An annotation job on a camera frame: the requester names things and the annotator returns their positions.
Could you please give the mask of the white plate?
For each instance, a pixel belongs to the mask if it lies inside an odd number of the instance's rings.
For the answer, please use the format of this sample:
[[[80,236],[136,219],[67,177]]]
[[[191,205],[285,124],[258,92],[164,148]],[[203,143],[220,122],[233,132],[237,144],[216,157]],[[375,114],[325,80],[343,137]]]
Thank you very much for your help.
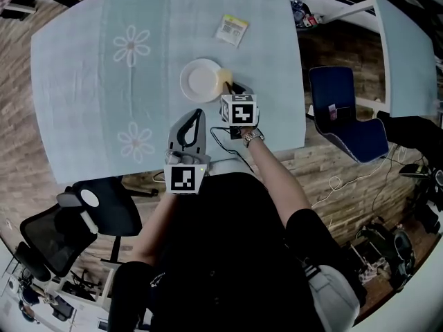
[[[221,66],[206,58],[192,60],[184,66],[180,74],[179,84],[185,97],[195,103],[208,103],[215,100],[218,72]]]

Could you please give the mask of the dark shell chair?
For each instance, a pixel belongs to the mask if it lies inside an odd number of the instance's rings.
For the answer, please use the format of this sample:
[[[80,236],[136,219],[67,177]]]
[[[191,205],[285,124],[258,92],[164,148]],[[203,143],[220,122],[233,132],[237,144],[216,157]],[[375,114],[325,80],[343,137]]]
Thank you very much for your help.
[[[374,261],[361,258],[365,264],[365,270],[359,273],[361,283],[382,276],[395,292],[401,291],[415,269],[415,252],[406,232],[401,228],[391,232],[384,225],[372,222],[361,227],[356,238],[365,239],[370,252],[376,255]]]

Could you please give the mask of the yellow sponge cloth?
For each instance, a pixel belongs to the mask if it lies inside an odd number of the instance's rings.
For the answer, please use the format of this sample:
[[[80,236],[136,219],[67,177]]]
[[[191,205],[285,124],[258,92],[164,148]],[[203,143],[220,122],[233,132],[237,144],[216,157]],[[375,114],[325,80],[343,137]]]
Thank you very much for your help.
[[[227,68],[221,68],[216,72],[215,93],[224,94],[224,82],[228,81],[233,85],[233,73]]]

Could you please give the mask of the person's left forearm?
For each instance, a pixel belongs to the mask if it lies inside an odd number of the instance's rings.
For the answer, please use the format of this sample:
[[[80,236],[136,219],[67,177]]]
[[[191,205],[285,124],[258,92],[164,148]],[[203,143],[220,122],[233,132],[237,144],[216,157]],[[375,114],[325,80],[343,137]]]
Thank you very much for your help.
[[[166,233],[179,197],[165,193],[155,211],[139,233],[133,245],[130,261],[137,261],[154,266],[163,249]]]

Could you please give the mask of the person's right forearm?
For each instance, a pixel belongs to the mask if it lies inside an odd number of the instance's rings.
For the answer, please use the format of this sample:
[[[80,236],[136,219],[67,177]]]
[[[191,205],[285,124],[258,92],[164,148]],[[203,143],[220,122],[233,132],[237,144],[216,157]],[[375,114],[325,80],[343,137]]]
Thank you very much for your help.
[[[292,173],[274,156],[260,138],[248,143],[248,151],[278,211],[284,227],[298,210],[310,209],[304,189]]]

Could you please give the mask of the light blue flowered tablecloth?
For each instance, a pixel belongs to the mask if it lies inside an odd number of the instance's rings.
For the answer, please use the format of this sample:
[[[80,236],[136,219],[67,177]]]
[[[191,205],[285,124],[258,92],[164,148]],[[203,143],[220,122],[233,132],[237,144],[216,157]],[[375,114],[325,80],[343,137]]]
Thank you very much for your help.
[[[223,15],[249,23],[236,48],[215,38]],[[187,112],[206,114],[207,154],[244,152],[224,131],[219,96],[195,103],[179,80],[206,58],[252,89],[273,151],[305,143],[300,49],[290,0],[84,0],[31,39],[33,102],[61,184],[162,168],[168,133]]]

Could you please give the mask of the cluttered white desk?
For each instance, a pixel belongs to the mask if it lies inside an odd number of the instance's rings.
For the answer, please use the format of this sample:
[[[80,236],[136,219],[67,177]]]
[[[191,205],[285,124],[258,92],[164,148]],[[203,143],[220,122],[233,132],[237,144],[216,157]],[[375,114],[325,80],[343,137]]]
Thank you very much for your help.
[[[19,311],[19,300],[22,299],[19,285],[11,286],[9,279],[19,279],[23,266],[15,259],[9,247],[0,238],[0,330],[1,332],[103,332],[98,328],[99,321],[106,322],[110,299],[103,297],[105,293],[106,268],[100,268],[98,254],[85,250],[74,263],[72,270],[80,273],[81,268],[87,268],[91,274],[90,280],[99,279],[102,285],[98,292],[93,294],[91,301],[70,295],[64,291],[67,282],[73,278],[67,275],[56,282],[40,282],[32,279],[32,284],[37,286],[41,297],[40,305],[33,307],[35,319],[39,322],[27,322]],[[61,322],[52,316],[53,310],[50,305],[44,303],[44,297],[49,294],[52,297],[60,296],[73,308],[73,316],[67,321]]]

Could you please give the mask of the teal bin with bottles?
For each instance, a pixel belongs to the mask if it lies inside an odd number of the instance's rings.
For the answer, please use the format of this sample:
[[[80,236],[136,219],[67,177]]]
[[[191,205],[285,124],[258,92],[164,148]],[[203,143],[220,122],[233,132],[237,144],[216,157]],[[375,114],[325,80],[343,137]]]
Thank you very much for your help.
[[[323,22],[323,18],[319,14],[312,13],[302,0],[293,0],[291,8],[294,23],[298,30],[315,28]]]

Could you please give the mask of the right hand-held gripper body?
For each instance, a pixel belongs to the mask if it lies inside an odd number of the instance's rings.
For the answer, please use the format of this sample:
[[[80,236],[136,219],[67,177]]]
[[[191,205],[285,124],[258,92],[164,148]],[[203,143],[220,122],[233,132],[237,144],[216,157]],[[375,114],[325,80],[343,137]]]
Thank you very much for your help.
[[[229,126],[256,126],[259,118],[256,94],[234,94],[224,90],[220,98],[220,114]]]

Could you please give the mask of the blue padded chair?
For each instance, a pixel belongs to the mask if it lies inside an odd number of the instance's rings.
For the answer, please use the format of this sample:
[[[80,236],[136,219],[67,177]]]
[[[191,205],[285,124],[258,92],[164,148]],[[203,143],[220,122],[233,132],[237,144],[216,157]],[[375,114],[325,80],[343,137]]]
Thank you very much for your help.
[[[324,138],[358,163],[369,163],[389,151],[382,121],[360,121],[356,116],[356,97],[352,69],[344,66],[322,66],[309,71],[314,122]],[[352,107],[353,117],[330,120],[328,106]]]

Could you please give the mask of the silver wristwatch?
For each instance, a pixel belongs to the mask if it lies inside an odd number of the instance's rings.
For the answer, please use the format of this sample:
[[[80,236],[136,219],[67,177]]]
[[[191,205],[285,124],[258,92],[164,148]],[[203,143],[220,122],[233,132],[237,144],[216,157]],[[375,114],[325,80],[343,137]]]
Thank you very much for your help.
[[[244,146],[248,148],[250,142],[256,138],[259,138],[262,141],[264,141],[265,139],[263,133],[259,129],[252,129],[250,131],[247,131],[242,135]]]

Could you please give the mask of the white round disc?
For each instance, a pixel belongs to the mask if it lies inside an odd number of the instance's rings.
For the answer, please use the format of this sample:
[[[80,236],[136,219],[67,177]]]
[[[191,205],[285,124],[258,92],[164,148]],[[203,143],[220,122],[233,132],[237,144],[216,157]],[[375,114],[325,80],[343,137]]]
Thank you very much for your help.
[[[98,207],[100,204],[98,197],[90,190],[81,190],[80,196],[87,205],[93,208]]]

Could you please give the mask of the clear packet with yellow label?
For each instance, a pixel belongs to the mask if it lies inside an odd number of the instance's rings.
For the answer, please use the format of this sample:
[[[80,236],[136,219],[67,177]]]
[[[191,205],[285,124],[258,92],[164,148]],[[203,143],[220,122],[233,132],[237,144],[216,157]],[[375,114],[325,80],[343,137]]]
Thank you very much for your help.
[[[215,38],[237,48],[248,26],[247,21],[225,14],[215,31]]]

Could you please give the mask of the grey shoulder bag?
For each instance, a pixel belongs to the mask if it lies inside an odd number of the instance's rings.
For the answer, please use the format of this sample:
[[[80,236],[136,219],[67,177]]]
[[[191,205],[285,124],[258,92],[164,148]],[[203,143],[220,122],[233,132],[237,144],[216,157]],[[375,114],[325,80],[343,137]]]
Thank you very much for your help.
[[[346,278],[326,265],[304,265],[304,272],[325,332],[350,332],[360,304]]]

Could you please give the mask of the white cylinder roll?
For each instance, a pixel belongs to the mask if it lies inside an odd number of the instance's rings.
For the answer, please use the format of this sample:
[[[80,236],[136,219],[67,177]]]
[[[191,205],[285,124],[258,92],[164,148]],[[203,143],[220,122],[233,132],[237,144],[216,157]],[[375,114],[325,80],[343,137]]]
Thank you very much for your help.
[[[90,230],[90,232],[92,234],[97,234],[98,233],[98,227],[93,222],[92,218],[89,216],[89,213],[87,211],[83,211],[83,212],[80,213],[80,216],[82,217],[83,221],[87,225],[87,227]]]

